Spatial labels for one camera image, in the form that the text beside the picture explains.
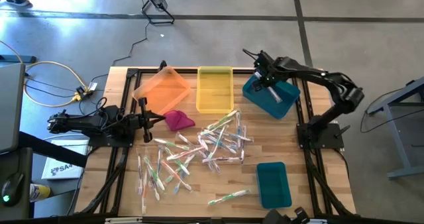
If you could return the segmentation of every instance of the wooden tabletop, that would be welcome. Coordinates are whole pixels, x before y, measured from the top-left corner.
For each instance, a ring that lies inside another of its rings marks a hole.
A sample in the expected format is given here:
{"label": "wooden tabletop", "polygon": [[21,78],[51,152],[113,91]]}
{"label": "wooden tabletop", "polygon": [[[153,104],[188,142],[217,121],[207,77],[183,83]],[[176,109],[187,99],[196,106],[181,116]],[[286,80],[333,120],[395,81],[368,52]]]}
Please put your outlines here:
{"label": "wooden tabletop", "polygon": [[[112,67],[107,79],[104,96],[107,97],[107,105],[120,105],[123,87],[125,83],[126,67]],[[152,75],[143,75],[141,82],[146,81]],[[220,119],[223,114],[201,114],[197,111],[196,102],[196,74],[182,74],[191,86],[190,94],[184,98],[174,109],[183,111],[190,119],[195,121],[196,126],[182,130],[182,134],[191,142],[196,143],[195,136],[202,127]],[[242,112],[242,124],[247,125],[247,136],[253,137],[254,142],[246,143],[246,156],[244,164],[219,163],[221,174],[211,172],[207,165],[201,163],[201,158],[196,156],[191,161],[188,170],[190,175],[184,180],[192,186],[189,192],[183,186],[174,195],[173,189],[177,182],[173,180],[166,186],[166,193],[160,192],[160,201],[154,197],[154,192],[149,189],[146,198],[147,210],[145,216],[159,217],[264,217],[269,210],[263,209],[258,196],[256,182],[256,165],[263,162],[283,162],[286,165],[288,182],[292,199],[292,206],[279,209],[281,214],[295,217],[294,210],[303,207],[309,216],[313,216],[309,184],[307,181],[305,159],[303,151],[298,148],[295,125],[298,122],[295,106],[288,114],[277,120],[251,103],[242,96],[242,87],[250,75],[234,75],[234,103],[235,109]],[[328,91],[321,86],[309,84],[315,114],[326,111],[331,106]],[[156,123],[151,129],[154,138],[183,144],[175,139],[175,132],[168,129],[165,122]],[[138,181],[137,153],[141,155],[148,151],[148,157],[156,168],[158,146],[155,142],[145,144],[142,141],[142,131],[137,131],[134,146],[129,151],[129,158],[125,172],[121,206],[119,216],[141,216],[141,198],[136,193]],[[181,152],[177,148],[171,148],[175,153]],[[83,176],[81,190],[79,191],[76,211],[85,208],[95,197],[106,177],[109,163],[110,148],[99,148],[88,158],[85,174]],[[345,207],[355,213],[355,207],[350,190],[346,167],[341,157],[334,150],[322,150],[327,182],[336,196]],[[230,156],[226,150],[219,150],[215,156]],[[165,180],[169,174],[162,168],[161,180]],[[115,184],[111,188],[108,210],[112,205],[115,194]],[[251,193],[243,197],[232,199],[214,206],[208,206],[208,201],[223,197],[240,190],[250,189]],[[317,188],[320,207],[324,210],[322,192]]]}

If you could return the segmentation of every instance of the computer mouse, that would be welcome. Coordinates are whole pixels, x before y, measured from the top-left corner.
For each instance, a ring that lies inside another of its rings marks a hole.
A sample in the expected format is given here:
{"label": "computer mouse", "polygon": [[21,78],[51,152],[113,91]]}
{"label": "computer mouse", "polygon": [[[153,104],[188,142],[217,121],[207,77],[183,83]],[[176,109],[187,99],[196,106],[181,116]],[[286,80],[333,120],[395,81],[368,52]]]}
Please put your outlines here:
{"label": "computer mouse", "polygon": [[7,207],[16,205],[22,196],[24,174],[15,172],[7,177],[1,188],[1,202]]}

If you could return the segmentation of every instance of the pile of toothbrushes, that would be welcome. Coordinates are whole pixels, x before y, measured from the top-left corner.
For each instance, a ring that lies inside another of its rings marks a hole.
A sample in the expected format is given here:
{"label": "pile of toothbrushes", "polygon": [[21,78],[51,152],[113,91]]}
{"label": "pile of toothbrushes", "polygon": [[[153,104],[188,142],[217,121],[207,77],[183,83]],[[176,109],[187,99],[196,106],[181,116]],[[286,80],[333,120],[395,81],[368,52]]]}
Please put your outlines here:
{"label": "pile of toothbrushes", "polygon": [[[235,131],[230,132],[230,126],[235,124]],[[177,180],[177,184],[172,189],[174,194],[183,186],[189,192],[192,187],[184,181],[184,178],[190,175],[189,163],[195,158],[200,157],[200,162],[207,165],[212,172],[221,173],[218,165],[220,162],[234,162],[242,164],[244,161],[244,146],[248,142],[253,142],[252,137],[247,137],[247,127],[241,123],[241,112],[234,110],[218,121],[201,129],[197,134],[196,141],[198,145],[194,145],[190,140],[183,136],[179,131],[176,133],[176,138],[181,140],[185,145],[175,144],[164,139],[154,139],[155,145],[158,146],[158,161],[157,167],[154,169],[147,148],[144,152],[144,157],[141,158],[138,154],[138,183],[137,193],[141,196],[142,214],[146,213],[146,193],[147,184],[154,191],[154,195],[160,201],[160,192],[166,192],[166,188],[172,180]],[[221,149],[222,156],[217,156],[217,151]],[[174,170],[170,163],[176,164]],[[161,180],[161,171],[165,170],[169,176]],[[249,190],[241,190],[239,192],[229,194],[221,199],[212,200],[208,204],[213,205],[234,197],[247,194]]]}

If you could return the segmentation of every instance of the teal bin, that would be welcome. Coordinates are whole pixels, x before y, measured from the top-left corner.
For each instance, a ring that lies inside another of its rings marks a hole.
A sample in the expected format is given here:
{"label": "teal bin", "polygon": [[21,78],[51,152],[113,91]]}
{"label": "teal bin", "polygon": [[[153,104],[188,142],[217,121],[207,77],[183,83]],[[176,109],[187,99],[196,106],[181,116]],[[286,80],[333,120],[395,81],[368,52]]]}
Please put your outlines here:
{"label": "teal bin", "polygon": [[289,182],[282,162],[261,163],[256,167],[260,204],[265,209],[290,207]]}
{"label": "teal bin", "polygon": [[282,99],[282,102],[277,103],[266,87],[262,86],[262,89],[259,91],[254,90],[253,83],[257,80],[258,78],[252,76],[247,81],[242,89],[243,96],[268,112],[274,118],[283,118],[293,103],[295,103],[296,99],[300,96],[300,90],[287,82],[277,82],[272,86],[272,88]]}

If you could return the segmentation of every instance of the concrete floor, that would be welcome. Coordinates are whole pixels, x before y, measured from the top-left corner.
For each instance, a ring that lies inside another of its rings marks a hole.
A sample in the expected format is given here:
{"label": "concrete floor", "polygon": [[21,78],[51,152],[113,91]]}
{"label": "concrete floor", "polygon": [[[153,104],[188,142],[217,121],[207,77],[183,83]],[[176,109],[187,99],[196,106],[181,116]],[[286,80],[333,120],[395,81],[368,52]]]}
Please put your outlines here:
{"label": "concrete floor", "polygon": [[[140,0],[31,0],[32,11],[139,14]],[[295,16],[293,0],[167,0],[176,15]],[[300,0],[307,17],[423,17],[423,0]],[[0,9],[24,10],[0,3]],[[108,72],[114,59],[126,56],[131,44],[144,37],[146,20],[52,19],[1,17],[0,38],[20,54],[71,66],[86,82]],[[365,99],[356,112],[340,116],[352,128],[344,134],[345,156],[358,214],[392,220],[424,220],[424,175],[389,181],[386,173],[401,168],[387,127],[360,134],[366,106],[380,94],[404,86],[424,74],[424,23],[306,23],[313,65],[348,74],[364,88]],[[273,56],[291,56],[304,62],[295,21],[178,20],[172,27],[148,28],[148,41],[135,47],[131,59],[117,66],[251,66],[241,52],[263,49]],[[10,54],[6,48],[0,53]],[[67,71],[43,65],[31,70],[40,81],[75,87]],[[98,80],[104,85],[105,78]],[[60,93],[60,90],[49,89]],[[64,99],[31,92],[37,100]],[[101,97],[97,94],[93,100]],[[85,111],[93,109],[84,103]],[[63,108],[47,108],[23,100],[21,130],[40,138],[50,136],[43,124]],[[78,105],[66,107],[79,113]],[[368,127],[384,121],[377,115]],[[33,178],[41,177],[45,158],[34,157]],[[36,204],[36,217],[64,215],[71,194]]]}

